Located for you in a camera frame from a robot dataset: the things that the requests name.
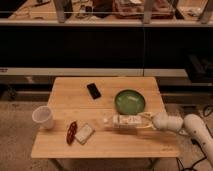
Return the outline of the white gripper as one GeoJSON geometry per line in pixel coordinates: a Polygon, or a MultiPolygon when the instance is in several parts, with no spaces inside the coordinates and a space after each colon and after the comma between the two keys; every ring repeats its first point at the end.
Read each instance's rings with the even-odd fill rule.
{"type": "Polygon", "coordinates": [[[145,126],[136,126],[136,129],[152,129],[164,130],[164,131],[180,131],[183,126],[183,119],[178,116],[169,116],[166,114],[156,114],[151,112],[141,112],[138,115],[152,119],[153,124],[148,124],[145,126]]]}

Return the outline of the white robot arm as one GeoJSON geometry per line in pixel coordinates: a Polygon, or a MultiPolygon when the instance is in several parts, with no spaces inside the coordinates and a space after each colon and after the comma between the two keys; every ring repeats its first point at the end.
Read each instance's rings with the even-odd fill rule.
{"type": "Polygon", "coordinates": [[[201,117],[195,114],[188,114],[182,118],[162,113],[153,115],[148,112],[141,112],[139,116],[150,121],[148,127],[153,127],[159,131],[186,134],[194,138],[201,146],[201,149],[213,167],[213,137],[201,117]]]}

